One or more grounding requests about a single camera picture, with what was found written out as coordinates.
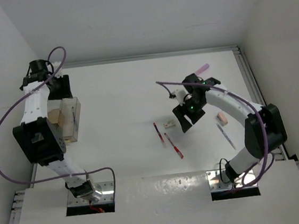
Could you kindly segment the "red gel pen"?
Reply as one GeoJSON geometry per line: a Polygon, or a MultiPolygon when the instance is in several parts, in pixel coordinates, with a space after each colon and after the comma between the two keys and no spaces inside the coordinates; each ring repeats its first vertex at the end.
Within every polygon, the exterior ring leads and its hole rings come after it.
{"type": "Polygon", "coordinates": [[[180,159],[184,158],[184,155],[181,153],[181,151],[177,148],[177,146],[172,142],[172,140],[170,139],[169,135],[167,133],[164,133],[165,137],[167,138],[167,140],[169,141],[169,143],[171,144],[171,146],[173,147],[173,149],[175,150],[175,152],[179,155],[180,159]]]}

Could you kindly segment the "pink eraser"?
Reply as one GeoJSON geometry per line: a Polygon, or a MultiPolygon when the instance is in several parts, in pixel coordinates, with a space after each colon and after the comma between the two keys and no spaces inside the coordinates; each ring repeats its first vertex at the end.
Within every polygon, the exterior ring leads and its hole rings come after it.
{"type": "Polygon", "coordinates": [[[222,126],[225,126],[228,123],[228,120],[227,120],[226,116],[222,112],[219,112],[217,114],[217,120],[220,122],[220,124],[222,126]]]}

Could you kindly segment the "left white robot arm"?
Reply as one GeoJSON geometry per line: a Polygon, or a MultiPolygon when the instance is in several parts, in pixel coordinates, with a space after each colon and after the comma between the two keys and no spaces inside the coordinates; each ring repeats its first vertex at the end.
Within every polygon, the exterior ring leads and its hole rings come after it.
{"type": "Polygon", "coordinates": [[[89,176],[65,155],[62,129],[48,119],[48,101],[72,98],[69,76],[53,77],[53,72],[54,67],[48,60],[29,63],[29,72],[20,88],[28,97],[21,123],[12,130],[13,136],[31,163],[62,176],[66,188],[75,198],[91,201],[95,189],[89,176]],[[39,88],[48,77],[51,77],[50,82],[39,88]]]}

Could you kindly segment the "blue ballpoint pen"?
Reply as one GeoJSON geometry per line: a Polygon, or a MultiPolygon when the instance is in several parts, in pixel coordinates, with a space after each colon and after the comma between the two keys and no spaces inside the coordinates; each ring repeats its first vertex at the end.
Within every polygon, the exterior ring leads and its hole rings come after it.
{"type": "Polygon", "coordinates": [[[78,126],[77,126],[77,123],[76,123],[76,114],[75,114],[75,108],[74,107],[71,108],[71,113],[72,113],[72,116],[73,116],[74,130],[78,131],[78,126]]]}

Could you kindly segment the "white staples box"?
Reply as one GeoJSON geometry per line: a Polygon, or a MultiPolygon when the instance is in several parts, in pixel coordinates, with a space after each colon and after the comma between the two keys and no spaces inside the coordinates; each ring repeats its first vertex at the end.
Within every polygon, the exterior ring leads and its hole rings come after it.
{"type": "Polygon", "coordinates": [[[175,127],[176,122],[175,122],[175,120],[168,120],[168,121],[163,123],[163,126],[164,126],[165,129],[175,127]]]}

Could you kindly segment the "red pen with clear cap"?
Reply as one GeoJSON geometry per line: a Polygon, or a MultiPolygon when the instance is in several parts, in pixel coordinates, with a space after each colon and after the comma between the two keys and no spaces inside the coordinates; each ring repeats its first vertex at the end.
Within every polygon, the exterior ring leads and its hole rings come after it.
{"type": "Polygon", "coordinates": [[[165,144],[165,141],[164,141],[164,139],[163,139],[163,136],[162,136],[162,134],[160,133],[160,131],[158,130],[157,125],[156,125],[155,122],[153,122],[153,126],[154,126],[154,128],[155,128],[155,130],[156,130],[156,133],[157,133],[158,136],[159,136],[159,139],[160,139],[160,142],[161,142],[163,148],[166,148],[167,146],[166,146],[166,144],[165,144]]]}

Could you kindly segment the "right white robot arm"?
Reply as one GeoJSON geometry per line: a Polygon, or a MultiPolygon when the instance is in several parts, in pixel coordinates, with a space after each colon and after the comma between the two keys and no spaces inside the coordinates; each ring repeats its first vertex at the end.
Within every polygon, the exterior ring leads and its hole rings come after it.
{"type": "Polygon", "coordinates": [[[287,140],[282,117],[274,104],[249,102],[229,92],[216,78],[201,80],[194,73],[181,84],[184,89],[174,90],[169,97],[179,103],[172,112],[183,132],[203,117],[206,104],[226,112],[244,127],[244,147],[226,163],[222,174],[226,182],[233,182],[287,140]]]}

